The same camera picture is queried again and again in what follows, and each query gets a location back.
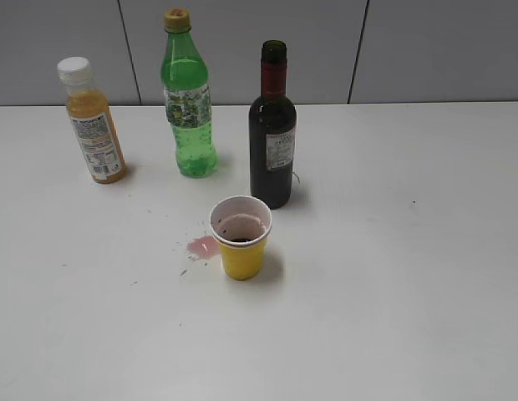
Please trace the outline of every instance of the wine label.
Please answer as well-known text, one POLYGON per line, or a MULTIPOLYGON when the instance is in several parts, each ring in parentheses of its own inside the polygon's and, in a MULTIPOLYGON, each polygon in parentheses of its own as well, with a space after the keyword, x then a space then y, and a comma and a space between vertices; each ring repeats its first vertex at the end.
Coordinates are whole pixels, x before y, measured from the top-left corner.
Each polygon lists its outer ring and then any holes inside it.
POLYGON ((296 127, 282 134, 267 134, 267 170, 281 169, 292 163, 296 127))

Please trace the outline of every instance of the orange juice bottle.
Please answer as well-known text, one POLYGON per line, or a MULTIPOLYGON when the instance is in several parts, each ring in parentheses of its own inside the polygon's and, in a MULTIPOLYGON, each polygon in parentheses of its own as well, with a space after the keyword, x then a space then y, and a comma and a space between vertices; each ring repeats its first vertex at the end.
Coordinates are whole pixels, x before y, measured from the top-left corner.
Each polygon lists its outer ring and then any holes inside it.
POLYGON ((70 57, 58 63, 66 85, 66 109, 95 182, 110 184, 125 175, 125 162, 105 95, 94 85, 90 61, 70 57))

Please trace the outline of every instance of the gold bottle cap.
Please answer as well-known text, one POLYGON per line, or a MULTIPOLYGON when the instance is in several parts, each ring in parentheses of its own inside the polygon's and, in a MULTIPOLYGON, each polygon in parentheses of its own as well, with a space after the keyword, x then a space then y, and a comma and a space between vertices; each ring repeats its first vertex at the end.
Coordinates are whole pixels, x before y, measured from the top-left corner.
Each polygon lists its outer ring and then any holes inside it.
POLYGON ((165 31, 170 33, 190 31, 189 12, 184 8, 170 8, 165 13, 165 31))

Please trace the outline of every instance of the dark glass bottle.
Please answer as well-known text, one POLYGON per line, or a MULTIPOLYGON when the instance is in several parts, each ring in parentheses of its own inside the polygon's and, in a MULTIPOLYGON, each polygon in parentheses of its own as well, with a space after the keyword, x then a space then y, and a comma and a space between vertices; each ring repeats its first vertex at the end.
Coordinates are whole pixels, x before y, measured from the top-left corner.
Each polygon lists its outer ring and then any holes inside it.
POLYGON ((250 107, 251 195, 271 209, 291 197, 296 109, 285 96, 287 47, 279 40, 262 45, 261 96, 250 107))

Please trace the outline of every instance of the plastic cup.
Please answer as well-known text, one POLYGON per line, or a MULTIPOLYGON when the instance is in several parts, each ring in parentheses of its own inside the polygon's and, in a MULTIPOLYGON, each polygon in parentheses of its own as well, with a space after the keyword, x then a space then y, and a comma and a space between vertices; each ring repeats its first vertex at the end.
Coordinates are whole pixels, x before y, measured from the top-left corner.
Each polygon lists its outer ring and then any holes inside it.
POLYGON ((211 211, 209 222, 226 274, 235 280, 254 277, 262 268, 272 213, 261 200, 232 196, 211 211))

